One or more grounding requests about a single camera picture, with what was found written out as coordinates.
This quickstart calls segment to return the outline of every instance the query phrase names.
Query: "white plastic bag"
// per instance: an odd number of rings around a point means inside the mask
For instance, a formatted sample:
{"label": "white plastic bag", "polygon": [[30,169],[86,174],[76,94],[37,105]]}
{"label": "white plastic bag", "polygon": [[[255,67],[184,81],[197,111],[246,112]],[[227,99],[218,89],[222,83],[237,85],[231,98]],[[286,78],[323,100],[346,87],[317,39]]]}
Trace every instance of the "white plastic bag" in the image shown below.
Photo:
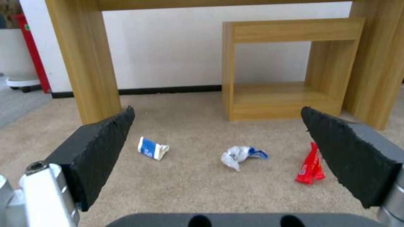
{"label": "white plastic bag", "polygon": [[264,151],[257,151],[254,147],[232,147],[223,153],[221,160],[226,166],[239,172],[239,163],[248,157],[268,160],[268,155]]}

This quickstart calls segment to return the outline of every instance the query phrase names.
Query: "red candy wrapper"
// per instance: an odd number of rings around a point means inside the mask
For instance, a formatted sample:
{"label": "red candy wrapper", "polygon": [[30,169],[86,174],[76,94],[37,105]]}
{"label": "red candy wrapper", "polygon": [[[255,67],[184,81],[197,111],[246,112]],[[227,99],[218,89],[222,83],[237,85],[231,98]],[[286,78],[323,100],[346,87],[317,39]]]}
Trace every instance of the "red candy wrapper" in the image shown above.
{"label": "red candy wrapper", "polygon": [[316,181],[320,181],[325,177],[326,176],[321,167],[320,158],[318,157],[317,144],[315,142],[311,142],[311,151],[306,157],[306,160],[304,161],[299,173],[297,174],[296,181],[311,185],[314,183],[314,179]]}

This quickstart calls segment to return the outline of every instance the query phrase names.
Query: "silver metal arm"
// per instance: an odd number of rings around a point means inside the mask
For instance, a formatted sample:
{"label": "silver metal arm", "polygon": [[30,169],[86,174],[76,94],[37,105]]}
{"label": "silver metal arm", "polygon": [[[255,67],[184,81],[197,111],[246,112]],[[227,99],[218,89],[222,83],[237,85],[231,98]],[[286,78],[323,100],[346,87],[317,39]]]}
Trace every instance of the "silver metal arm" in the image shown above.
{"label": "silver metal arm", "polygon": [[383,206],[380,207],[377,218],[385,226],[404,227],[404,166]]}
{"label": "silver metal arm", "polygon": [[36,162],[13,190],[0,175],[0,226],[74,227],[80,220],[60,166]]}

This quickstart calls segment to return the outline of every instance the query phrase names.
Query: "beige carpet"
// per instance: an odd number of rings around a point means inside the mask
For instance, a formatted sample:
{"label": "beige carpet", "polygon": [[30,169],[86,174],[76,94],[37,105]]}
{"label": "beige carpet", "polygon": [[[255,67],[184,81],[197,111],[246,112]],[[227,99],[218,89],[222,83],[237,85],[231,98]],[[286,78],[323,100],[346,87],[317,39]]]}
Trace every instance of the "beige carpet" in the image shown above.
{"label": "beige carpet", "polygon": [[[138,212],[344,212],[374,218],[327,178],[312,186],[294,181],[310,146],[301,120],[228,122],[219,92],[122,96],[136,119],[119,160],[98,200],[82,213],[80,226],[104,226]],[[0,130],[0,173],[14,186],[25,167],[44,159],[80,119],[73,99],[54,99]],[[404,147],[404,90],[389,127],[382,132]],[[162,161],[137,153],[140,136],[168,143]],[[269,161],[247,160],[237,173],[221,154],[235,145],[266,150]]]}

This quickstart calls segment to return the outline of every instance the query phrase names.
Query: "wheel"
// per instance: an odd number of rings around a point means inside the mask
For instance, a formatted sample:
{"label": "wheel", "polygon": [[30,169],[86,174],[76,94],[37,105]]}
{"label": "wheel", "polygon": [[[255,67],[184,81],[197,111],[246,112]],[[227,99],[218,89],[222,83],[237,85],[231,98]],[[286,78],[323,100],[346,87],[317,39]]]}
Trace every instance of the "wheel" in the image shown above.
{"label": "wheel", "polygon": [[21,91],[23,91],[24,93],[30,92],[31,91],[31,87],[22,87]]}

